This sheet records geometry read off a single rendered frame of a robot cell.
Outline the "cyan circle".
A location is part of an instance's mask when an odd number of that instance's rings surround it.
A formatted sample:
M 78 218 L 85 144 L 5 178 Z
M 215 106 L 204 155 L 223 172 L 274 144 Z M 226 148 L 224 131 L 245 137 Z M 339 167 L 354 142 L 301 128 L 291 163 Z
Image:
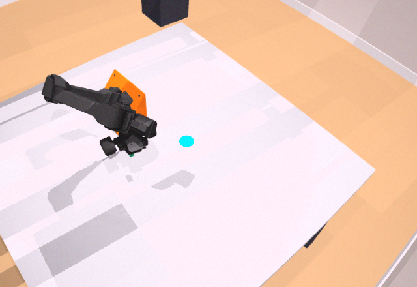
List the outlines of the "cyan circle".
M 179 143 L 183 147 L 190 147 L 194 144 L 194 139 L 191 136 L 182 136 Z

